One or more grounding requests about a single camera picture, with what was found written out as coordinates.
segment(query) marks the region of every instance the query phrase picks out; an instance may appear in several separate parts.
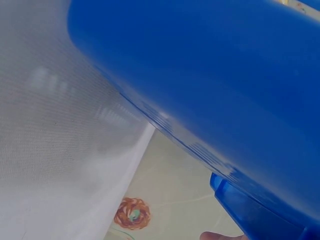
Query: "orange circular pattern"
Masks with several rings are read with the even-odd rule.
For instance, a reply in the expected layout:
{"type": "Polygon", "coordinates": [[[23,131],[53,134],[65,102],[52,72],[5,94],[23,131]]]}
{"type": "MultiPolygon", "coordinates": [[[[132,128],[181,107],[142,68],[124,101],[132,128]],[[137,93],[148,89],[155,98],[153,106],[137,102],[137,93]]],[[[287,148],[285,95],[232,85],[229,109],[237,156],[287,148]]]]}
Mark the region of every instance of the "orange circular pattern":
{"type": "Polygon", "coordinates": [[[113,220],[122,228],[139,230],[145,228],[150,219],[150,209],[142,199],[125,197],[113,220]]]}

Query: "blue plastic object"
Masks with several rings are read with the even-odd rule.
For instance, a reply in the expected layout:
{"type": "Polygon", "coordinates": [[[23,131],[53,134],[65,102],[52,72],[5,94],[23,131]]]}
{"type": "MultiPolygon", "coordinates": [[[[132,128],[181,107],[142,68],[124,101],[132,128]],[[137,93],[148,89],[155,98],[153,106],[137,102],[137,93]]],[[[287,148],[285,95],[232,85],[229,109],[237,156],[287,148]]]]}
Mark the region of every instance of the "blue plastic object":
{"type": "Polygon", "coordinates": [[[217,199],[250,239],[320,239],[316,20],[272,0],[73,0],[68,30],[213,171],[217,199]]]}

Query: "finger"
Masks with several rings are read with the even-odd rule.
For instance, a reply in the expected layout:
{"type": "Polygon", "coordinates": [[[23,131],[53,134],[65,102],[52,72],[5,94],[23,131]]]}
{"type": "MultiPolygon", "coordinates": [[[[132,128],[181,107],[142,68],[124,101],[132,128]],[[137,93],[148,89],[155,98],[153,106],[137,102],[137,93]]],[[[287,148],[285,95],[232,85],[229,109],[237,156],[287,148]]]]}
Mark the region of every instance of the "finger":
{"type": "Polygon", "coordinates": [[[221,234],[214,233],[214,232],[205,231],[204,233],[201,234],[200,240],[249,240],[249,239],[244,235],[231,237],[231,236],[223,236],[221,234]]]}

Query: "tiled floor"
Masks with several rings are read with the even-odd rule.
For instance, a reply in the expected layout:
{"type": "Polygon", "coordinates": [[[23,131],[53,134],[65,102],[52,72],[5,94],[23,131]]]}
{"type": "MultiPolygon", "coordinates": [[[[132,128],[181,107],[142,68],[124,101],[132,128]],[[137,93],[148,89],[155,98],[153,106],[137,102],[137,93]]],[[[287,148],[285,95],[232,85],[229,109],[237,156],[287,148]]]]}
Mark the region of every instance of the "tiled floor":
{"type": "Polygon", "coordinates": [[[198,240],[203,231],[242,232],[214,198],[211,172],[156,132],[104,240],[198,240]],[[140,210],[130,211],[138,204],[140,210]]]}

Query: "white mesh fabric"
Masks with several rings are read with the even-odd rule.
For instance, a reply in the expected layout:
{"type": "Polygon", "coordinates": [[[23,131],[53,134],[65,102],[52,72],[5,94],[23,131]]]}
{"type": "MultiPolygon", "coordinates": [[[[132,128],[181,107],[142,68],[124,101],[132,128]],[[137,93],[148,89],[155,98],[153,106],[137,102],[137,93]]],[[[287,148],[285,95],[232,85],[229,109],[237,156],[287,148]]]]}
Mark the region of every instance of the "white mesh fabric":
{"type": "Polygon", "coordinates": [[[103,239],[150,139],[70,42],[68,6],[0,0],[1,240],[103,239]]]}

